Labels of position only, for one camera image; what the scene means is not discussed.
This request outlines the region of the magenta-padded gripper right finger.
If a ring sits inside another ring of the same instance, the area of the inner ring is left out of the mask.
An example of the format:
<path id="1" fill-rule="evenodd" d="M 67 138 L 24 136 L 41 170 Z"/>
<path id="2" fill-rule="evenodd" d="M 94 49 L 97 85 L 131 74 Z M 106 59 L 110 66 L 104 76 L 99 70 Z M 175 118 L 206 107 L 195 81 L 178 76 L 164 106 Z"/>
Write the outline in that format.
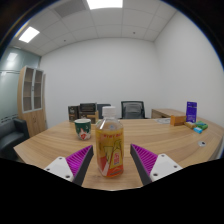
<path id="1" fill-rule="evenodd" d="M 143 185 L 148 185 L 182 169 L 166 154 L 157 155 L 135 144 L 130 145 L 130 154 Z"/>

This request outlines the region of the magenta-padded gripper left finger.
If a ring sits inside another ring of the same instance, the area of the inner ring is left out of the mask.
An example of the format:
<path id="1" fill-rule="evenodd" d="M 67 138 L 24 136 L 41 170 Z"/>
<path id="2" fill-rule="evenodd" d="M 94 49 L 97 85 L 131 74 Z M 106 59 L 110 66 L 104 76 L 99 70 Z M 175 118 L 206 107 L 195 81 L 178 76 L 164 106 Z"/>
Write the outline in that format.
<path id="1" fill-rule="evenodd" d="M 90 145 L 68 157 L 57 157 L 45 171 L 81 186 L 93 155 L 93 146 Z"/>

